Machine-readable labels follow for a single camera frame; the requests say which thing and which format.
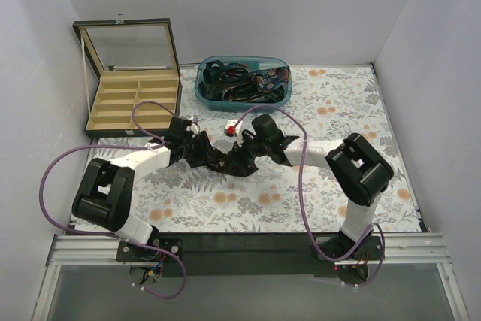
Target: white wall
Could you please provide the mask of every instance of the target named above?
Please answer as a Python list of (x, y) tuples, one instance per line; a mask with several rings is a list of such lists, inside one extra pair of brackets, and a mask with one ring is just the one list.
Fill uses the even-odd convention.
[(481, 0), (408, 0), (375, 62), (422, 214), (481, 304)]
[[(32, 315), (56, 231), (38, 206), (41, 175), (64, 150), (87, 144), (80, 46), (69, 0), (0, 0), (0, 319)], [(52, 214), (67, 222), (86, 154), (54, 170)]]
[(170, 17), (180, 62), (219, 54), (292, 64), (376, 59), (406, 0), (71, 0), (82, 20)]

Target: red cap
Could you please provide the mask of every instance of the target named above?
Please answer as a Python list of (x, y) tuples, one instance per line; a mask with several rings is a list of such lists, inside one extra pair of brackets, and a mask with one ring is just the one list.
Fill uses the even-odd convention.
[(235, 127), (234, 126), (230, 126), (227, 128), (227, 134), (228, 135), (234, 135), (235, 133)]

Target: open wooden case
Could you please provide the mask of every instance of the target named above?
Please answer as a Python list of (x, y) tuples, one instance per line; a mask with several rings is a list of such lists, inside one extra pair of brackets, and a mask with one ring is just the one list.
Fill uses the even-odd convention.
[[(73, 27), (99, 79), (88, 136), (142, 135), (132, 121), (132, 108), (142, 101), (179, 113), (182, 86), (169, 19), (79, 21)], [(168, 128), (171, 118), (154, 104), (136, 112), (140, 125), (153, 133)]]

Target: tabletop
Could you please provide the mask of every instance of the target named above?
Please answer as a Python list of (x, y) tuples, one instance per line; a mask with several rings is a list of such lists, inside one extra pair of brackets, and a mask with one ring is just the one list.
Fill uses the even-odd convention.
[[(224, 135), (227, 120), (239, 114), (208, 110), (194, 94), (197, 69), (181, 68), (180, 115), (197, 116), (213, 146), (228, 151), (234, 140)], [(377, 206), (374, 221), (387, 232), (420, 231), (413, 197), (380, 92), (370, 67), (292, 67), (292, 97), (284, 107), (307, 130), (309, 139), (343, 139), (363, 134), (393, 167), (395, 175)], [(257, 114), (249, 114), (244, 122)], [(285, 135), (301, 135), (287, 117), (271, 116)], [(100, 144), (145, 145), (149, 138), (101, 138)], [(97, 150), (111, 159), (129, 153)], [(132, 211), (161, 232), (302, 232), (298, 204), (298, 167), (284, 167), (268, 157), (256, 160), (249, 177), (191, 169), (185, 161), (159, 169), (137, 182)], [(334, 175), (325, 169), (304, 169), (304, 199), (315, 232), (337, 232), (346, 216), (347, 198)], [(76, 229), (99, 230), (83, 220)]]

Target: teal plastic bin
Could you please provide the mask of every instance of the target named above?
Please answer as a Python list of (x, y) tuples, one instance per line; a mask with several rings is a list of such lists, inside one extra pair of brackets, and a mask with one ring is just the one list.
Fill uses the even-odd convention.
[[(202, 103), (204, 103), (205, 105), (207, 105), (207, 107), (212, 111), (243, 112), (249, 108), (254, 107), (255, 105), (261, 105), (261, 104), (269, 104), (269, 105), (275, 105), (276, 107), (282, 107), (291, 98), (292, 79), (291, 79), (291, 74), (289, 72), (289, 82), (284, 86), (284, 94), (285, 94), (284, 99), (282, 101), (278, 101), (277, 103), (243, 103), (239, 101), (210, 101), (208, 99), (205, 99), (201, 95), (198, 86), (200, 83), (204, 81), (204, 69), (206, 68), (207, 63), (212, 62), (214, 60), (219, 60), (225, 65), (229, 63), (244, 63), (249, 66), (250, 71), (258, 71), (258, 70), (288, 66), (285, 62), (283, 62), (278, 58), (259, 57), (259, 56), (211, 56), (210, 58), (205, 59), (199, 65), (197, 70), (197, 77), (195, 79), (195, 96), (197, 96), (197, 99)], [(269, 109), (263, 108), (263, 109), (260, 109), (259, 111), (266, 113), (269, 111)]]

